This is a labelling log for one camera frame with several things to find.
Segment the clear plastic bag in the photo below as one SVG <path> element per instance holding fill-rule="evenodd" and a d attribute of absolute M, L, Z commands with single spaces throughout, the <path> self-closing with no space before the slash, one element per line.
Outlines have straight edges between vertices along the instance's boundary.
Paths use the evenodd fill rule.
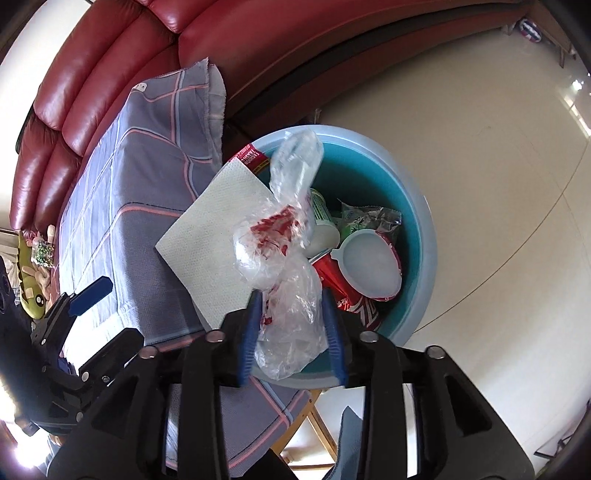
<path fill-rule="evenodd" d="M 310 186 L 324 150 L 314 132 L 290 135 L 271 158 L 274 200 L 233 235 L 236 267 L 264 292 L 256 361 L 270 378 L 300 372 L 327 348 L 322 284 L 303 253 L 313 234 Z"/>

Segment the white plastic lid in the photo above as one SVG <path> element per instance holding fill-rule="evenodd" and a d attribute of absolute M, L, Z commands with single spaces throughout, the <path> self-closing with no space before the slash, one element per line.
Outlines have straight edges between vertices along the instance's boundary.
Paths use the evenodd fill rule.
<path fill-rule="evenodd" d="M 361 295 L 389 300 L 400 291 L 402 275 L 398 258 L 391 244 L 374 230 L 357 230 L 330 256 L 339 263 L 345 279 Z"/>

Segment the green plush toy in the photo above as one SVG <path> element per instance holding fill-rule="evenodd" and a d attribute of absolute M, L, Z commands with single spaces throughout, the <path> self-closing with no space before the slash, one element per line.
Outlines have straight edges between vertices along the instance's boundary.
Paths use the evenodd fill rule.
<path fill-rule="evenodd" d="M 40 320 L 45 315 L 46 298 L 37 280 L 35 268 L 31 263 L 31 247 L 22 233 L 18 234 L 18 281 L 20 283 L 20 298 L 22 308 L 34 320 Z"/>

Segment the blue trash bin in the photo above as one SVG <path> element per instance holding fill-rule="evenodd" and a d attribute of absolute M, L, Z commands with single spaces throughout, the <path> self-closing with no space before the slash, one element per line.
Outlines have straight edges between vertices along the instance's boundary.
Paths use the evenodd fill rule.
<path fill-rule="evenodd" d="M 404 345 L 421 322 L 433 292 L 437 269 L 437 241 L 425 197 L 404 168 L 389 152 L 361 134 L 328 125 L 286 128 L 266 135 L 253 146 L 267 156 L 285 139 L 286 132 L 311 129 L 324 145 L 324 159 L 313 187 L 326 198 L 329 209 L 349 205 L 379 205 L 402 213 L 396 250 L 402 263 L 402 289 L 390 302 L 378 305 L 384 318 L 378 332 L 396 345 Z M 259 173 L 268 184 L 268 169 Z M 330 388 L 339 385 L 330 371 L 328 352 L 301 373 L 280 381 L 267 378 L 254 366 L 253 375 L 293 388 Z"/>

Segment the purple plaid blanket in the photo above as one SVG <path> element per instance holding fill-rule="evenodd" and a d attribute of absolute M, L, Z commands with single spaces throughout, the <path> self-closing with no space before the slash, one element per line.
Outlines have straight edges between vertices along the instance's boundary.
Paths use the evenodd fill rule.
<path fill-rule="evenodd" d="M 136 85 L 95 148 L 60 225 L 63 292 L 98 277 L 113 293 L 76 320 L 64 346 L 81 366 L 125 327 L 161 349 L 187 345 L 203 328 L 191 297 L 155 249 L 221 165 L 225 88 L 218 69 L 193 67 Z M 170 398 L 167 465 L 176 466 L 180 386 Z M 221 393 L 230 474 L 243 475 L 286 431 L 307 391 L 251 378 Z"/>

